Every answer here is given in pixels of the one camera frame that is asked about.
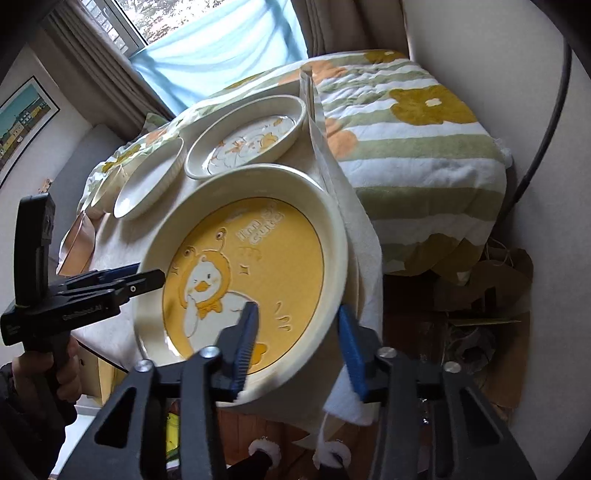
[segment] beige curtain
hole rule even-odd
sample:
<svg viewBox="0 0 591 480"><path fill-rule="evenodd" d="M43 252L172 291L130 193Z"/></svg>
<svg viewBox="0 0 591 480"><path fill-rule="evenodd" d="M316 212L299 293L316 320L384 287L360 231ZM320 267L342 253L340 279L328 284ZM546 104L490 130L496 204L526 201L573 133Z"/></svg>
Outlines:
<svg viewBox="0 0 591 480"><path fill-rule="evenodd" d="M316 57L338 51L387 48L408 55L400 0L291 0Z"/></svg>
<svg viewBox="0 0 591 480"><path fill-rule="evenodd" d="M30 46L66 98L93 125L105 124L131 140L147 113L174 117L79 0L60 3Z"/></svg>

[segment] yellow plate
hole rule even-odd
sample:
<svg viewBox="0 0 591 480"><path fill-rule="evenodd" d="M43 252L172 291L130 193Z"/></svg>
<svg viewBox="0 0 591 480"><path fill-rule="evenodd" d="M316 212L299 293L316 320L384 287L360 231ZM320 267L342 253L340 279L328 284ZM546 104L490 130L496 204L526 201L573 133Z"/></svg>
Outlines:
<svg viewBox="0 0 591 480"><path fill-rule="evenodd" d="M204 267L210 278L201 278ZM261 309L258 362L235 404L255 400L287 382L320 346L343 297L347 267L338 207L310 177L278 164L220 174L169 214L140 264L139 271L159 268L168 279L164 289L132 299L138 344L157 365L181 361L199 342L215 343L223 322L238 319L217 314L253 299ZM217 287L208 286L213 277ZM189 281L196 282L194 294ZM204 299L198 290L211 295ZM223 325L203 322L215 319Z"/></svg>

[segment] sleeve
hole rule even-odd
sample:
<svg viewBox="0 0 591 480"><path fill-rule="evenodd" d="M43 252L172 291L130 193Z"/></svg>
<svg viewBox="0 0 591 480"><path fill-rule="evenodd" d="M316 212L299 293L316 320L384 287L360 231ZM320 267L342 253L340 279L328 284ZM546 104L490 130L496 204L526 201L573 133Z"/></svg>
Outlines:
<svg viewBox="0 0 591 480"><path fill-rule="evenodd" d="M27 414L14 388L12 365L0 369L0 427L29 470L47 479L66 439L65 429L51 430L43 421Z"/></svg>

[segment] cartoon duck illustration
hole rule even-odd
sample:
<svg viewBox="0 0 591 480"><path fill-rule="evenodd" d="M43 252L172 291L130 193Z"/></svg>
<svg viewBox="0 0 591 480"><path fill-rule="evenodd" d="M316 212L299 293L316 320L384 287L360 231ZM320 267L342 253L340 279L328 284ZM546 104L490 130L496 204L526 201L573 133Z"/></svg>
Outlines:
<svg viewBox="0 0 591 480"><path fill-rule="evenodd" d="M219 250L197 253L189 249L192 259L180 279L178 295L186 310L184 332L195 352L211 345L222 329L236 325L245 303L253 301L242 293L228 290L232 272L228 258L222 253L225 236L226 229L222 227L216 234L222 243ZM251 364L258 363L266 351L263 343L257 343Z"/></svg>

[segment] tree outside window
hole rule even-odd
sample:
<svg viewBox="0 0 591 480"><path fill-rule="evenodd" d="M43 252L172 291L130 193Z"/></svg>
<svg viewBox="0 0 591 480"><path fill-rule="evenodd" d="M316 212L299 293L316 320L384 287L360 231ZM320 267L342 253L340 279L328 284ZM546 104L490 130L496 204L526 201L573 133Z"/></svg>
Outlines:
<svg viewBox="0 0 591 480"><path fill-rule="evenodd" d="M117 0L146 42L202 17L224 0Z"/></svg>

